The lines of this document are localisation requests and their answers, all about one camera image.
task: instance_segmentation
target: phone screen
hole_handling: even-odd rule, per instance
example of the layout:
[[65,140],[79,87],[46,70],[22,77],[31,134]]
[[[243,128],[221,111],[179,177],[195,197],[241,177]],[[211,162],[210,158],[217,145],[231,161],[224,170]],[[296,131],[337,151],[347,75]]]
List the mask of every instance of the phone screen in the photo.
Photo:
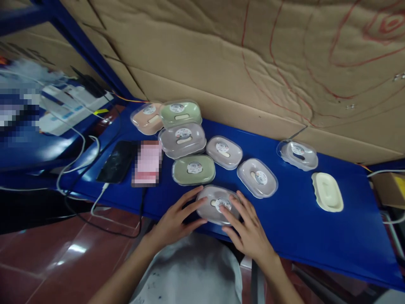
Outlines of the phone screen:
[[136,156],[138,143],[135,141],[119,141],[97,176],[98,182],[118,184],[125,178],[132,160]]
[[132,187],[155,187],[159,183],[162,168],[162,144],[160,141],[142,141],[138,145],[138,157],[132,175]]

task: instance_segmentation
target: white cable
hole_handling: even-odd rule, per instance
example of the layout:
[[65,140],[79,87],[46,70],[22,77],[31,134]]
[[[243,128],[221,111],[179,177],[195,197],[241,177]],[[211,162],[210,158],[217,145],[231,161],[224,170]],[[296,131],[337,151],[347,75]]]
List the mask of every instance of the white cable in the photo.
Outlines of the white cable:
[[[9,71],[9,70],[0,69],[0,74],[1,74],[1,73],[13,74],[13,75],[18,75],[18,76],[21,76],[21,77],[25,77],[25,78],[27,78],[27,79],[31,79],[31,80],[35,81],[36,83],[38,83],[38,84],[40,84],[40,85],[42,86],[41,92],[42,92],[43,88],[46,86],[43,82],[41,82],[41,81],[39,81],[39,80],[37,80],[37,79],[35,79],[35,78],[32,78],[32,77],[29,77],[29,76],[20,74],[20,73],[16,73],[16,72],[12,72],[12,71]],[[40,96],[40,99],[43,101],[43,96],[42,96],[41,93],[39,94],[39,96]],[[58,116],[56,116],[55,114],[53,114],[50,110],[48,110],[48,109],[46,108],[44,102],[42,103],[42,105],[43,105],[44,109],[45,109],[46,111],[48,111],[52,116],[54,116],[56,119],[60,120],[60,121],[63,122],[64,124],[66,124],[70,129],[72,129],[73,131],[75,131],[75,132],[76,132],[79,136],[81,136],[81,138],[83,139],[83,145],[81,146],[81,151],[80,151],[79,155],[76,157],[76,159],[75,159],[74,161],[72,161],[70,164],[68,164],[66,167],[64,167],[64,168],[61,170],[61,172],[59,173],[58,179],[57,179],[57,181],[56,181],[56,188],[58,189],[58,191],[59,191],[62,195],[66,195],[65,192],[64,192],[64,191],[60,188],[60,186],[59,186],[60,178],[61,178],[62,175],[65,173],[65,170],[66,170],[68,167],[70,167],[72,164],[74,164],[74,163],[81,157],[81,155],[83,154],[85,145],[86,145],[86,139],[84,138],[83,134],[80,133],[79,131],[77,131],[73,126],[71,126],[70,124],[68,124],[68,123],[65,122],[64,120],[60,119]],[[100,142],[98,141],[98,139],[97,139],[96,137],[94,137],[94,136],[91,136],[91,137],[94,138],[94,140],[97,142],[97,150],[99,151],[99,150],[100,150]],[[79,166],[79,167],[77,167],[77,168],[75,168],[75,169],[73,169],[73,170],[70,170],[70,171],[68,171],[68,172],[72,172],[72,171],[81,169],[81,168],[83,168],[83,167],[85,167],[85,166],[88,166],[90,163],[88,163],[88,164],[86,164],[86,165],[84,165],[84,166]],[[41,189],[26,189],[26,190],[8,189],[8,188],[3,188],[3,189],[4,189],[4,190],[9,190],[9,191],[34,191],[34,190],[46,190],[47,188],[41,188]],[[87,201],[87,199],[83,199],[83,198],[75,198],[75,197],[72,197],[72,196],[68,196],[68,197],[71,198],[71,199],[78,200],[78,201]]]
[[372,177],[378,173],[382,173],[382,172],[405,172],[405,170],[379,170],[373,173],[370,173],[369,175],[367,175],[367,177]]
[[402,223],[404,220],[405,220],[405,211],[404,211],[404,214],[402,215],[402,217],[401,217],[400,219],[397,219],[397,220],[394,220],[394,221],[389,221],[389,222],[384,222],[384,221],[383,221],[383,223],[384,223],[384,224],[392,225],[392,224],[399,224],[399,223]]
[[0,186],[0,190],[6,190],[6,191],[36,191],[36,190],[47,190],[48,188],[38,188],[38,189],[10,189],[10,188],[5,188]]
[[99,141],[98,138],[95,137],[95,136],[89,135],[89,137],[90,137],[91,139],[93,139],[93,141],[95,141],[96,144],[97,144],[97,154],[94,156],[93,159],[89,160],[87,163],[84,163],[83,165],[80,165],[79,167],[74,168],[74,169],[72,169],[72,170],[65,171],[65,172],[63,172],[63,174],[70,173],[70,172],[73,172],[73,171],[82,169],[82,168],[84,168],[84,167],[90,165],[90,164],[96,159],[96,157],[98,156],[98,153],[100,152],[100,141]]
[[118,224],[118,225],[125,226],[125,227],[128,227],[128,228],[133,229],[133,227],[131,227],[131,226],[127,226],[127,225],[125,225],[125,224],[116,222],[116,221],[111,220],[111,219],[109,219],[109,218],[106,218],[106,217],[104,217],[104,216],[94,214],[94,208],[96,207],[98,201],[100,200],[100,198],[102,197],[103,193],[105,192],[105,190],[108,188],[109,185],[110,185],[109,183],[105,183],[105,184],[103,185],[103,188],[101,189],[100,195],[98,196],[98,198],[96,199],[96,201],[94,202],[94,204],[93,204],[93,206],[92,206],[92,209],[90,210],[91,215],[94,216],[94,217],[102,218],[102,219],[105,219],[105,220],[107,220],[107,221],[109,221],[109,222],[113,222],[113,223],[116,223],[116,224]]

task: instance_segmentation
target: white soap dish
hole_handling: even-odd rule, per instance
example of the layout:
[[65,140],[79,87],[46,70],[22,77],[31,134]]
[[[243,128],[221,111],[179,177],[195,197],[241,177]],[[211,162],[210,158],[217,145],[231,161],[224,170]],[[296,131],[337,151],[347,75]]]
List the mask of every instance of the white soap dish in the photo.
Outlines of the white soap dish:
[[340,212],[343,210],[343,198],[339,185],[328,173],[312,174],[316,202],[325,211]]

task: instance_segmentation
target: finger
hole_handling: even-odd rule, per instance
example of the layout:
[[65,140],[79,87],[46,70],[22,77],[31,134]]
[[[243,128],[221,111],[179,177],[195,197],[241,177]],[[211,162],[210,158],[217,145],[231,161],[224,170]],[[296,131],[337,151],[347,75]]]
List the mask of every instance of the finger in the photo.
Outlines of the finger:
[[227,208],[225,208],[224,206],[220,206],[219,210],[226,217],[228,222],[236,229],[236,231],[239,232],[239,234],[244,231],[245,227]]
[[177,201],[177,203],[174,204],[174,206],[177,209],[181,209],[185,205],[185,203],[191,201],[193,197],[197,195],[197,193],[199,193],[202,189],[204,189],[204,187],[201,185],[197,188],[194,188],[193,190],[190,190],[189,192],[184,193]]
[[253,207],[253,204],[243,195],[239,190],[236,191],[236,194],[239,196],[240,201],[243,203],[245,208],[251,213],[251,215],[256,215],[256,210]]
[[243,244],[240,237],[236,234],[236,232],[231,227],[222,227],[222,231],[225,232],[229,238],[231,239],[232,243],[235,245],[236,249],[239,251],[243,251]]
[[203,198],[200,198],[199,200],[195,201],[192,204],[189,204],[186,208],[184,208],[181,212],[181,217],[182,217],[182,221],[188,217],[191,213],[193,213],[194,211],[196,211],[201,205],[203,205],[206,201],[208,200],[208,198],[206,196],[204,196]]
[[243,218],[245,223],[251,223],[251,216],[247,212],[245,206],[243,206],[233,195],[229,196],[229,200],[231,201],[232,205],[239,211],[240,216]]
[[184,236],[189,235],[191,232],[193,232],[194,230],[196,230],[198,227],[200,227],[201,225],[206,224],[208,221],[206,219],[199,219],[196,220],[188,225],[186,225],[186,227],[184,227]]

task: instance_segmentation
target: cardboard wall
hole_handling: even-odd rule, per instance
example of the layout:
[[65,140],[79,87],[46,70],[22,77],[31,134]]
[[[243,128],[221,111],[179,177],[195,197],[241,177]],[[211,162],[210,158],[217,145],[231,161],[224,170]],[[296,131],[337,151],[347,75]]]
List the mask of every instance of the cardboard wall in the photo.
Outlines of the cardboard wall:
[[275,139],[309,125],[299,140],[352,162],[404,157],[402,1],[63,3],[135,97]]

